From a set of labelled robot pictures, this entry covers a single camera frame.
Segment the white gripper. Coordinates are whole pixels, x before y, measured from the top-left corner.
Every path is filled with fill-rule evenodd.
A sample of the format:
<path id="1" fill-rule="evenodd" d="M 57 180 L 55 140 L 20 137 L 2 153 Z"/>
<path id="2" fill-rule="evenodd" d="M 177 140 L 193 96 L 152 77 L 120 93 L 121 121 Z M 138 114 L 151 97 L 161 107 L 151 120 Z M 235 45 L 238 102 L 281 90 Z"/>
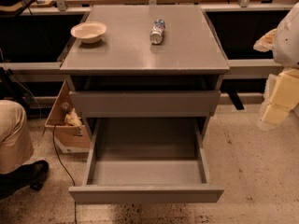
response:
<path id="1" fill-rule="evenodd" d="M 255 42 L 260 52 L 273 49 L 276 29 Z M 285 68 L 277 76 L 270 74 L 265 85 L 258 127 L 264 131 L 275 129 L 299 105 L 299 70 Z"/>

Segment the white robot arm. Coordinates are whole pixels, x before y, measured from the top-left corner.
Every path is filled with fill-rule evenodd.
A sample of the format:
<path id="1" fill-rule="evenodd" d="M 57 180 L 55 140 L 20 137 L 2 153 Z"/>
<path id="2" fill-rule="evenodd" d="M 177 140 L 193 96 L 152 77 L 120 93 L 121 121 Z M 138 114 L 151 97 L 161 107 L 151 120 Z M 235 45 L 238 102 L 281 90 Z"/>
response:
<path id="1" fill-rule="evenodd" d="M 258 127 L 272 130 L 299 105 L 299 3 L 296 3 L 278 27 L 253 45 L 255 50 L 271 50 L 275 63 L 284 67 L 266 81 L 264 102 Z"/>

